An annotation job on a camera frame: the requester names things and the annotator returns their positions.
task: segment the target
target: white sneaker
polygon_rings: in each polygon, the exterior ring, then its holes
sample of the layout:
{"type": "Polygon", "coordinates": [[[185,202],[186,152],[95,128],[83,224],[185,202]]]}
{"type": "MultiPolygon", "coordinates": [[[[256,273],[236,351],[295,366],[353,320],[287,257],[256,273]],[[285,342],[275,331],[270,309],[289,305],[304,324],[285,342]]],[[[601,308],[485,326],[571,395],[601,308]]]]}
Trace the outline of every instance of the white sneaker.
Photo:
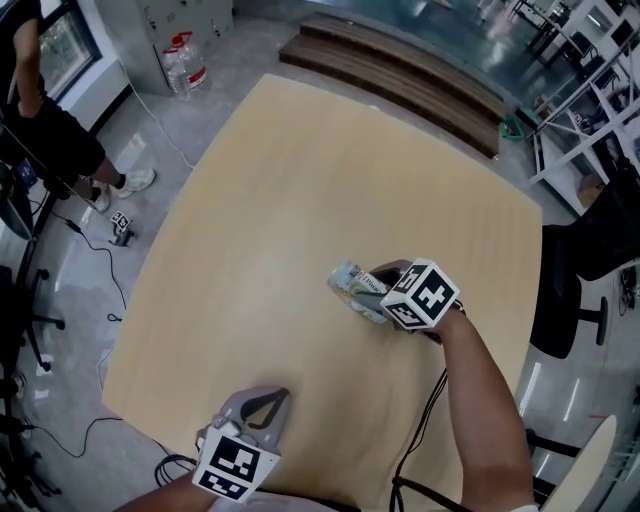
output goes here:
{"type": "Polygon", "coordinates": [[[151,185],[156,179],[156,171],[154,169],[140,169],[126,173],[126,176],[124,187],[119,190],[114,187],[120,199],[126,199],[134,192],[140,192],[151,185]]]}
{"type": "Polygon", "coordinates": [[[111,197],[109,197],[109,186],[106,183],[100,183],[99,181],[93,182],[94,187],[98,187],[101,191],[100,196],[93,202],[93,206],[96,207],[100,213],[104,213],[111,206],[111,197]]]}

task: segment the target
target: window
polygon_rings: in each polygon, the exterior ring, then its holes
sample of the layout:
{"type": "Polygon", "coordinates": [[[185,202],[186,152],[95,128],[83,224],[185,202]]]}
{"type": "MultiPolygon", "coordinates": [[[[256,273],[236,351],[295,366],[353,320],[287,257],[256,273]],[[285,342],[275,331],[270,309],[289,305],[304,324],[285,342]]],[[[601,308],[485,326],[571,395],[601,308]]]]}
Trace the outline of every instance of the window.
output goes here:
{"type": "Polygon", "coordinates": [[[41,0],[40,72],[47,93],[59,99],[102,55],[77,0],[41,0]]]}

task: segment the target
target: wooden step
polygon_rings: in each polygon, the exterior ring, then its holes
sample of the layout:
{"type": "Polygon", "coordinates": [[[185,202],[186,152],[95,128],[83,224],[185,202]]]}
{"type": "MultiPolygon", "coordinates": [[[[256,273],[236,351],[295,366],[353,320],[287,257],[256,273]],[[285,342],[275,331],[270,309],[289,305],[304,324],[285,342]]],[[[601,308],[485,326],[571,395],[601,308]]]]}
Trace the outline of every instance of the wooden step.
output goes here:
{"type": "Polygon", "coordinates": [[[370,52],[396,67],[403,67],[466,103],[495,124],[506,116],[506,107],[499,95],[455,66],[406,41],[326,14],[314,14],[304,19],[300,33],[349,45],[370,52]]]}
{"type": "Polygon", "coordinates": [[[280,50],[280,60],[311,69],[377,94],[433,122],[482,154],[498,153],[498,127],[456,98],[403,68],[341,44],[298,35],[280,50]]]}

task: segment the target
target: black shorts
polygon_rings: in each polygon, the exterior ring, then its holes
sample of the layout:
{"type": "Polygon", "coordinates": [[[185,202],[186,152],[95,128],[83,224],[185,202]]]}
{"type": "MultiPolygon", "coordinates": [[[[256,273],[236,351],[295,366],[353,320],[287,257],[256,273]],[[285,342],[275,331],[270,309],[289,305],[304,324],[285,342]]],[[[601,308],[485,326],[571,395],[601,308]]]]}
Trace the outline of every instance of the black shorts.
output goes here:
{"type": "Polygon", "coordinates": [[[54,174],[73,186],[78,176],[91,176],[104,161],[100,142],[51,98],[45,98],[32,119],[20,117],[15,107],[7,110],[6,126],[35,158],[5,130],[0,136],[0,160],[5,163],[17,165],[27,158],[45,182],[51,182],[54,174]]]}

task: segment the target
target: water bottle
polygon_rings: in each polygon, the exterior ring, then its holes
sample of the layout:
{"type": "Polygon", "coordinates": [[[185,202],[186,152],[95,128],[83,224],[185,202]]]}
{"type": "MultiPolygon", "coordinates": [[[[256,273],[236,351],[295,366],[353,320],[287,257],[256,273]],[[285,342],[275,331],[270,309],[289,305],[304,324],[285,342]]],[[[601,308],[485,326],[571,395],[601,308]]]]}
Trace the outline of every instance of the water bottle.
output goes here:
{"type": "Polygon", "coordinates": [[[180,32],[172,40],[172,48],[178,50],[178,60],[184,66],[186,85],[189,93],[203,89],[207,78],[207,68],[200,54],[198,46],[191,41],[193,32],[180,32]]]}
{"type": "Polygon", "coordinates": [[[189,86],[187,85],[187,74],[178,48],[171,46],[162,53],[162,67],[165,70],[169,87],[179,97],[188,99],[189,86]]]}

